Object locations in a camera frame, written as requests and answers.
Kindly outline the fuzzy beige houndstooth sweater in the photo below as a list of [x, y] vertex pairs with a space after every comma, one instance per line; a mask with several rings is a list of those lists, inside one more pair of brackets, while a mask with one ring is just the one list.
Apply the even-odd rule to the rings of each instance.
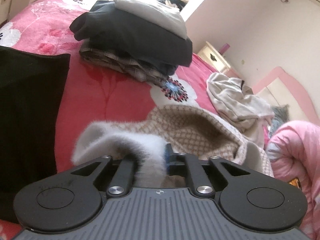
[[179, 187], [180, 176], [169, 175], [170, 144], [174, 152], [207, 160], [225, 158], [262, 174], [273, 176], [265, 151], [219, 116], [199, 107], [166, 105], [154, 108], [141, 122], [94, 121], [80, 134], [71, 156], [81, 165], [103, 155], [137, 158], [137, 187]]

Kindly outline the beige crumpled jacket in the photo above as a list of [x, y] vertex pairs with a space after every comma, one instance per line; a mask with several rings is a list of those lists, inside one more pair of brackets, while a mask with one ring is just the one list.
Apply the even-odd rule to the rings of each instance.
[[249, 141], [265, 146], [264, 128], [274, 117], [271, 105], [254, 95], [244, 80], [215, 72], [206, 81], [207, 94], [217, 113]]

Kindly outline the pink quilt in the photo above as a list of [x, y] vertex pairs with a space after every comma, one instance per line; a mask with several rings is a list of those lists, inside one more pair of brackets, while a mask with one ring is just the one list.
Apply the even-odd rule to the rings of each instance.
[[300, 229], [319, 239], [319, 126], [307, 121], [289, 121], [280, 126], [266, 146], [274, 177], [297, 181], [308, 209]]

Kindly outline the pink floral bed blanket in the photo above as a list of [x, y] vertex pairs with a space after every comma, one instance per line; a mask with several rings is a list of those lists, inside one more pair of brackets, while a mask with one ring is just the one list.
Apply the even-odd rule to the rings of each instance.
[[168, 89], [84, 61], [69, 29], [83, 13], [76, 0], [39, 0], [1, 28], [1, 45], [43, 55], [71, 55], [56, 125], [55, 164], [71, 167], [75, 141], [92, 121], [143, 121], [156, 106], [174, 103]]

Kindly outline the pink headboard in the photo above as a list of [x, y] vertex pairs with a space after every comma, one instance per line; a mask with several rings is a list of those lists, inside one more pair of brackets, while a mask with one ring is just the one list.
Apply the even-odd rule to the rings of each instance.
[[304, 120], [319, 125], [319, 116], [308, 92], [283, 68], [272, 69], [252, 90], [272, 106], [287, 105], [290, 120]]

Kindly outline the cream bedside cabinet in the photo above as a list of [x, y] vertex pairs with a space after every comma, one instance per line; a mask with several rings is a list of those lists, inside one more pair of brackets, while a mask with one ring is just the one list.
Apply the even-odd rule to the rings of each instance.
[[226, 74], [231, 69], [225, 58], [207, 41], [197, 55], [220, 73]]

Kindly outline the pink cup on cabinet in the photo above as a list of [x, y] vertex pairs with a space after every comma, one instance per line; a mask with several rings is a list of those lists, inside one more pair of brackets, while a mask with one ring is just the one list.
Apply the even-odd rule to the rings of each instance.
[[219, 50], [219, 53], [221, 55], [224, 55], [226, 51], [230, 48], [230, 45], [228, 43], [225, 43]]

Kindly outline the black garment at left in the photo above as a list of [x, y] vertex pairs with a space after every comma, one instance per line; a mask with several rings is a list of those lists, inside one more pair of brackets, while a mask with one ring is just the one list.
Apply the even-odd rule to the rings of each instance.
[[55, 125], [70, 58], [1, 47], [2, 220], [17, 223], [16, 193], [57, 173]]

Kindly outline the plaid folded garment under pile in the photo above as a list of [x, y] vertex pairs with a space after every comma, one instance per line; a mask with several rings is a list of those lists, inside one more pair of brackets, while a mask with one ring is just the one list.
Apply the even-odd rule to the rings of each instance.
[[155, 85], [161, 85], [174, 75], [178, 68], [177, 65], [151, 64], [136, 60], [126, 52], [95, 49], [89, 44], [89, 40], [83, 42], [79, 54], [87, 62], [128, 74], [140, 82], [150, 82]]

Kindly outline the black folded garment on pile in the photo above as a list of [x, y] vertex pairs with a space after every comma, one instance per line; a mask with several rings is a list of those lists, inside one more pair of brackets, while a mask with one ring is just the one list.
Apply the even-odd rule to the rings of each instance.
[[124, 51], [137, 60], [188, 67], [193, 44], [129, 12], [99, 0], [70, 25], [74, 38], [89, 40], [99, 50]]

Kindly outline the white folded garment on pile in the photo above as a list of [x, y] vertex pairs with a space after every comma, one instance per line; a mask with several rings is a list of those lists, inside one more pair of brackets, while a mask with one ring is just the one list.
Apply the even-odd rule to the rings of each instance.
[[114, 0], [119, 10], [138, 16], [186, 40], [187, 28], [178, 8], [151, 0]]

